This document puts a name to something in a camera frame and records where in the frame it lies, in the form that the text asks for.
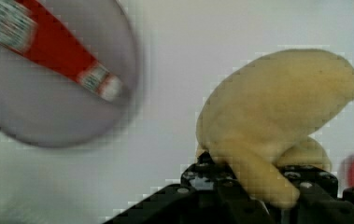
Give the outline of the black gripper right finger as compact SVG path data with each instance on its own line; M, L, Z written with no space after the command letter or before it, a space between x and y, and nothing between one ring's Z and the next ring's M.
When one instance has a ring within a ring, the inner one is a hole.
M280 212L280 224L354 224L354 187L338 198L338 179L331 173L312 165L279 171L300 191L298 203Z

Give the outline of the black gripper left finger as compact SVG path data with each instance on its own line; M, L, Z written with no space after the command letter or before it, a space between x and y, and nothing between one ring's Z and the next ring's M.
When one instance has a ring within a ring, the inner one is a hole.
M250 198L227 164L209 153L181 175L104 224L276 224L266 206Z

